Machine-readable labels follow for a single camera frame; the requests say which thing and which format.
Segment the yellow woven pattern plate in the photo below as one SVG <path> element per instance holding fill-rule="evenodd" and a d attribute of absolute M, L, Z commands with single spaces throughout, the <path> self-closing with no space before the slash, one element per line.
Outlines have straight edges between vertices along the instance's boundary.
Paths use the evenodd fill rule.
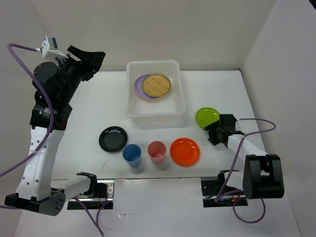
<path fill-rule="evenodd" d="M 166 95 L 171 90 L 170 79 L 163 74 L 151 74 L 142 82 L 143 92 L 153 98 Z"/>

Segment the black round plate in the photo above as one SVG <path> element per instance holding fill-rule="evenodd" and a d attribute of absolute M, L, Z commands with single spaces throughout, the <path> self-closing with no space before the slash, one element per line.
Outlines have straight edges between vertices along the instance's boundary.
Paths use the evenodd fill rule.
<path fill-rule="evenodd" d="M 110 126 L 104 129 L 99 135 L 99 146 L 108 153 L 118 153 L 127 144 L 128 135 L 119 126 Z"/>

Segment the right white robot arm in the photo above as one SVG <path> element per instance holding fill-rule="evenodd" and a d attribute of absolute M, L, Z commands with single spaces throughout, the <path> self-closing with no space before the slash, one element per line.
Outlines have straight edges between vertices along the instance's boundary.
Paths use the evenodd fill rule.
<path fill-rule="evenodd" d="M 223 178 L 216 182 L 218 194 L 216 201 L 228 194 L 233 188 L 243 192 L 247 199 L 272 199 L 284 196 L 284 182 L 280 157 L 259 149 L 247 137 L 273 131 L 276 125 L 266 119 L 258 119 L 271 124 L 266 130 L 244 133 L 237 128 L 238 121 L 232 114 L 220 114 L 219 119 L 207 125 L 209 142 L 216 146 L 225 145 L 235 153 L 231 168 L 223 172 Z"/>

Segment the pink plastic cup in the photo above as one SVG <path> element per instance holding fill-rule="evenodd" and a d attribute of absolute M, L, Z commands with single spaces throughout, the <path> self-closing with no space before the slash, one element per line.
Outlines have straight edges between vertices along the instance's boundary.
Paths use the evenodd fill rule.
<path fill-rule="evenodd" d="M 166 154 L 166 146 L 161 141 L 153 141 L 148 146 L 148 155 L 153 164 L 158 165 L 164 161 L 164 157 Z"/>

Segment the purple round plate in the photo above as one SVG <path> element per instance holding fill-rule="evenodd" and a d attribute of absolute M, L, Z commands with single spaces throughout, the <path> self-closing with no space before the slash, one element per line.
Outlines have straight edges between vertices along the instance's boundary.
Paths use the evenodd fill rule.
<path fill-rule="evenodd" d="M 146 95 L 146 93 L 143 91 L 142 83 L 143 83 L 144 79 L 147 78 L 150 75 L 151 74 L 142 75 L 135 81 L 134 89 L 135 89 L 136 93 L 139 93 L 139 94 L 142 94 L 142 95 Z"/>

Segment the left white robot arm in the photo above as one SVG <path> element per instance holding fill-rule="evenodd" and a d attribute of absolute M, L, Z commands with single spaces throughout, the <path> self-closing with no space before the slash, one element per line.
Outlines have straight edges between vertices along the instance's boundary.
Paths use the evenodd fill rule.
<path fill-rule="evenodd" d="M 79 84 L 100 70 L 106 54 L 87 52 L 74 46 L 68 54 L 39 64 L 28 71 L 35 92 L 35 106 L 30 120 L 31 143 L 16 191 L 5 197 L 5 209 L 23 209 L 56 216 L 66 201 L 79 194 L 93 197 L 100 184 L 95 174 L 77 173 L 59 188 L 51 186 L 52 170 L 59 144 L 64 136 L 72 107 L 70 101 Z"/>

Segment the green round plate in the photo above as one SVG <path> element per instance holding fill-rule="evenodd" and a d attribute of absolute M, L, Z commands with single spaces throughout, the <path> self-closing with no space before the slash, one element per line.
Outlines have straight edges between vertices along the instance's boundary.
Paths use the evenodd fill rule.
<path fill-rule="evenodd" d="M 211 107 L 203 107 L 197 110 L 195 120 L 199 128 L 205 130 L 205 127 L 216 122 L 219 119 L 219 112 Z"/>

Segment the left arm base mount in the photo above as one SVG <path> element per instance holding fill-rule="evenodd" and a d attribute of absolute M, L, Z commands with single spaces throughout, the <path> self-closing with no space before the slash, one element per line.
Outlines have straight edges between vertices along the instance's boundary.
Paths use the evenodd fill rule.
<path fill-rule="evenodd" d="M 76 198 L 82 202 L 88 210 L 98 210 L 100 208 L 113 209 L 115 181 L 99 179 L 98 188 L 99 189 L 92 196 L 78 194 Z"/>

